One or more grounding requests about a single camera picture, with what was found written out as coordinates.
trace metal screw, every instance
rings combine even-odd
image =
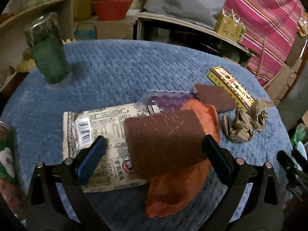
[[[266,162],[266,163],[265,163],[265,166],[266,166],[267,168],[272,168],[272,164],[271,164],[270,162]]]
[[[44,165],[44,163],[40,161],[40,162],[37,163],[36,167],[41,168],[43,165]]]
[[[237,164],[243,165],[245,161],[242,158],[237,158],[236,159]]]
[[[69,165],[69,164],[71,164],[73,162],[73,159],[72,158],[66,158],[65,160],[64,160],[64,163],[66,164],[66,165]]]

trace crumpled brown paper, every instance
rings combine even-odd
[[[271,101],[266,101],[264,99],[258,98],[251,105],[247,113],[250,115],[252,122],[251,125],[253,128],[259,132],[262,132],[265,125],[265,119],[268,118],[265,110],[274,106],[274,103]]]
[[[224,134],[233,142],[251,141],[254,137],[254,129],[259,132],[264,130],[265,119],[268,118],[265,110],[272,106],[274,106],[273,102],[258,98],[246,113],[237,108],[232,124],[230,124],[229,117],[224,114],[222,116]]]
[[[233,142],[249,142],[254,137],[254,129],[250,124],[251,117],[243,110],[236,108],[235,119],[230,124],[229,117],[222,116],[222,130],[224,134]]]

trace pink striped blanket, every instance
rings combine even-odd
[[[259,82],[264,85],[279,72],[294,42],[301,15],[299,0],[227,0],[226,11],[234,10],[246,26],[241,44],[262,54],[266,37],[263,65]],[[261,57],[254,57],[248,69],[256,74]]]

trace blue textured tablecloth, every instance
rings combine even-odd
[[[62,162],[62,115],[65,111],[82,112],[137,102],[150,89],[186,90],[193,84],[212,84],[206,73],[211,67],[224,66],[255,98],[269,100],[264,89],[246,69],[231,61],[200,51],[146,41],[78,41],[64,46],[73,68],[73,80],[62,88],[49,87],[35,68],[7,103],[2,119],[16,131],[16,171],[22,188],[27,191],[37,162],[47,165]],[[291,144],[275,107],[268,111],[265,130],[255,132],[248,143],[232,143],[221,132],[223,148],[247,163],[273,164],[284,200],[286,178],[276,160]],[[233,119],[234,111],[228,115]],[[165,218],[149,219],[144,215],[148,186],[111,192],[87,194],[103,220],[115,231],[129,230],[197,230],[221,200],[226,187],[211,170],[197,197],[182,211]],[[249,187],[233,219],[240,216]],[[74,216],[65,195],[61,198]]]

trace green bottle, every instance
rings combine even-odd
[[[25,32],[27,44],[40,73],[53,87],[62,86],[70,75],[57,22],[50,12],[34,20]]]

